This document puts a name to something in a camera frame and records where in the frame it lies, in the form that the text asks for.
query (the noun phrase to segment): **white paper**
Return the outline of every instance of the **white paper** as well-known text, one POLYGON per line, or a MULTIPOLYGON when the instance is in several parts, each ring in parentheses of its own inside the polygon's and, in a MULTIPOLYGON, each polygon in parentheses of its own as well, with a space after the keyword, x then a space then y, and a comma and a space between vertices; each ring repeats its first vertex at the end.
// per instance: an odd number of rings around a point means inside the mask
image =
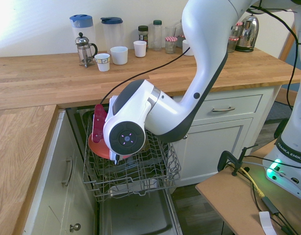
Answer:
POLYGON ((261 211, 259 213, 259 218, 266 235, 277 235, 270 220, 270 215, 268 211, 261 211))

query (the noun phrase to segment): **wire rack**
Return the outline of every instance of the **wire rack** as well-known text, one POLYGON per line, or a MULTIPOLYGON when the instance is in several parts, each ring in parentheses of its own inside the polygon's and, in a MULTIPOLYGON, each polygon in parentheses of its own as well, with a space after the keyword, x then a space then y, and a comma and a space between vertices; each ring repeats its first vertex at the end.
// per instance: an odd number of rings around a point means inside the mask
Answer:
MULTIPOLYGON (((88 140, 93 126, 92 113, 84 121, 88 140)), ((181 167, 173 145, 162 143, 149 131, 146 134, 142 150, 117 165, 94 154, 86 142, 83 182, 98 202, 108 197, 121 198, 133 193, 143 196, 171 188, 180 178, 181 167)))

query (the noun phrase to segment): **franka emika logo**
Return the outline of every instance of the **franka emika logo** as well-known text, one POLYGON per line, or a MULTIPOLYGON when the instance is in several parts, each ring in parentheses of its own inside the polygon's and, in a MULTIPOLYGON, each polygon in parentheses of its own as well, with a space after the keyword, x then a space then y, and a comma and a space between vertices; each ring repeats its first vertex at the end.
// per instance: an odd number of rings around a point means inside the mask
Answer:
POLYGON ((297 159, 301 160, 301 156, 295 155, 294 153, 289 153, 289 151, 287 149, 285 149, 280 143, 278 143, 278 146, 286 154, 290 155, 291 157, 294 157, 294 158, 297 158, 297 159))

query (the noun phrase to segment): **white cabinet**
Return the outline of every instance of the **white cabinet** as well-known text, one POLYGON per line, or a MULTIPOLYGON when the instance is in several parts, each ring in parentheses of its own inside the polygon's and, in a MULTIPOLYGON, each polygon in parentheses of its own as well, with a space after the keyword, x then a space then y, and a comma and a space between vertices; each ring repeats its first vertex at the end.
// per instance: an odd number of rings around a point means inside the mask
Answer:
POLYGON ((82 173, 83 161, 79 157, 76 159, 76 170, 73 184, 71 185, 71 193, 69 194, 70 199, 66 204, 68 210, 61 229, 62 235, 70 234, 70 226, 74 226, 75 224, 80 224, 81 229, 79 231, 72 231, 71 234, 93 235, 96 230, 93 205, 90 201, 88 191, 84 188, 82 173))
POLYGON ((195 184, 213 175, 224 150, 238 154, 251 121, 248 118, 192 126, 188 138, 175 144, 181 164, 178 186, 195 184))
POLYGON ((83 161, 65 112, 59 114, 24 235, 93 235, 94 197, 82 182, 83 161))
POLYGON ((176 186, 200 183, 217 173, 223 151, 238 157, 243 147, 252 146, 279 88, 210 93, 197 112, 187 138, 174 143, 181 164, 176 186))

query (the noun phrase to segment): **white cup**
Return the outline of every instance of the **white cup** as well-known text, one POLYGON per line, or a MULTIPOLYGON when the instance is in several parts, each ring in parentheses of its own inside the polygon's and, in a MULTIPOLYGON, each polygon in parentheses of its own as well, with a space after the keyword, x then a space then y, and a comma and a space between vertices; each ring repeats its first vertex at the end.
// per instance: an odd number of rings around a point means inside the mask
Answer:
POLYGON ((146 55, 146 42, 145 41, 135 41, 134 51, 136 57, 144 57, 146 55))
POLYGON ((101 53, 95 55, 95 61, 98 65, 98 69, 101 72, 106 72, 109 70, 109 64, 110 64, 110 55, 107 53, 101 53))
POLYGON ((127 47, 112 47, 110 52, 115 65, 124 65, 127 63, 127 47))
MULTIPOLYGON (((189 47, 190 46, 189 46, 187 40, 183 40, 182 41, 182 53, 184 53, 189 47)), ((192 49, 190 48, 184 55, 186 55, 186 56, 193 56, 194 53, 193 53, 192 49)))

